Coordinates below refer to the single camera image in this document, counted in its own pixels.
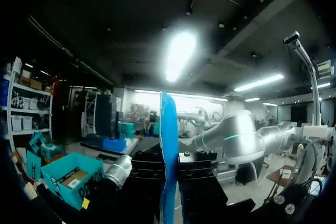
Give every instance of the table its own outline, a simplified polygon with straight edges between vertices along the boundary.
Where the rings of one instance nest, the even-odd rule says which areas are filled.
[[[284,165],[282,168],[280,168],[280,169],[276,170],[275,172],[267,175],[267,178],[269,180],[277,183],[280,186],[286,187],[289,183],[289,179],[280,178],[280,170],[281,169],[291,170],[292,173],[294,172],[294,167],[292,167],[290,165]],[[298,179],[298,174],[294,173],[293,178],[291,179],[291,183],[295,183],[297,179]]]

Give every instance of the blue cloth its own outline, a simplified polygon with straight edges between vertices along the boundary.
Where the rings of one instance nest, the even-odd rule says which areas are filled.
[[[176,192],[176,166],[178,157],[179,131],[174,99],[166,92],[161,93],[160,138],[162,141],[163,158],[166,164],[166,183],[163,192],[162,210],[163,223],[174,223],[174,207]]]

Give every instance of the cardboard box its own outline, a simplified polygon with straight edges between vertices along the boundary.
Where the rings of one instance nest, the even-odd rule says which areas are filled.
[[[33,89],[42,90],[42,82],[31,79],[30,80],[30,87],[33,88]]]
[[[29,87],[30,86],[30,78],[20,76],[19,84]]]
[[[99,181],[104,175],[102,161],[78,153],[71,153],[43,166],[41,171],[49,190],[78,210],[82,208],[85,196],[90,193],[89,181]],[[72,184],[64,185],[71,176],[73,179],[69,183]]]
[[[75,173],[71,174],[70,177],[66,178],[62,182],[62,185],[72,190],[86,177],[86,175],[88,175],[87,172],[84,172],[83,170],[78,170]]]
[[[44,91],[46,91],[46,92],[48,92],[48,93],[51,93],[51,87],[46,86],[46,87],[44,88]]]

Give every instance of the fluorescent light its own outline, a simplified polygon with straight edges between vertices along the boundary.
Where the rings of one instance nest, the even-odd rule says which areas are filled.
[[[321,84],[321,85],[317,85],[317,88],[324,88],[324,87],[327,87],[327,86],[330,86],[330,82],[327,82],[327,83],[324,83],[324,84]]]
[[[140,90],[140,89],[136,89],[135,92],[148,93],[148,94],[160,94],[159,91]]]
[[[41,71],[41,73],[44,73],[44,74],[46,74],[46,75],[49,75],[48,73],[45,73],[44,71],[42,71],[42,70],[40,70]]]
[[[86,89],[96,89],[96,87],[84,87],[84,86],[70,86],[72,88],[86,88]]]
[[[264,80],[259,80],[259,81],[250,83],[248,85],[244,85],[244,86],[241,86],[239,88],[236,88],[235,91],[237,91],[237,92],[244,91],[244,90],[251,89],[251,88],[254,88],[254,87],[257,87],[257,86],[261,86],[261,85],[264,85],[264,84],[267,84],[267,83],[270,83],[270,82],[273,82],[273,81],[280,80],[282,78],[283,78],[283,75],[277,74],[276,76],[266,78]]]
[[[140,90],[140,89],[136,89],[135,92],[149,93],[149,94],[160,94],[160,91],[150,91],[150,90]],[[195,98],[195,99],[215,100],[215,101],[227,102],[227,99],[216,98],[216,97],[205,97],[203,95],[177,94],[177,93],[167,93],[167,94],[173,95],[173,96],[176,96],[176,97],[188,97],[188,98]]]
[[[274,103],[268,103],[268,102],[264,102],[264,103],[263,103],[263,105],[277,107],[277,105],[276,105],[276,104],[274,104]]]
[[[223,98],[215,98],[215,97],[205,97],[203,95],[193,95],[193,94],[176,94],[176,93],[167,93],[169,95],[174,95],[176,97],[188,97],[188,98],[195,98],[195,99],[204,99],[204,100],[215,100],[221,102],[227,102],[227,99]]]
[[[250,99],[246,99],[245,102],[253,102],[253,101],[258,101],[260,100],[260,98],[250,98]]]
[[[193,53],[196,39],[189,33],[181,33],[173,39],[169,53],[166,69],[167,81],[174,82],[181,75],[181,72]]]

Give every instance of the floor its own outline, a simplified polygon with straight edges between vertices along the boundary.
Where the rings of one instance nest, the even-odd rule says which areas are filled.
[[[82,153],[82,147],[79,145],[79,143],[71,143],[66,146],[66,152],[67,153],[71,153],[71,152]],[[267,169],[266,166],[263,165],[259,178],[258,178],[259,183],[262,181],[262,179],[265,177],[266,174],[270,174],[274,172],[275,170],[283,167],[284,164],[291,165],[291,166],[294,166],[295,164],[294,160],[291,160],[289,158],[285,158],[279,155],[274,155],[273,157],[273,154],[266,157],[265,162],[269,164],[269,168]],[[109,165],[104,164],[104,169],[107,170],[108,168],[109,168]],[[244,199],[251,198],[256,203],[255,208],[259,208],[263,204],[264,199],[269,194],[273,184],[274,183],[272,181],[266,178],[259,186],[256,184],[255,181],[253,181],[253,182],[248,183],[245,186],[236,185],[235,183],[224,184],[222,188],[226,196],[228,197],[228,204],[236,203]],[[181,211],[180,206],[181,206],[180,192],[179,192],[179,189],[177,188],[176,202],[175,202],[176,210],[175,210],[175,216],[174,216],[174,222],[176,224],[183,223],[182,211]]]

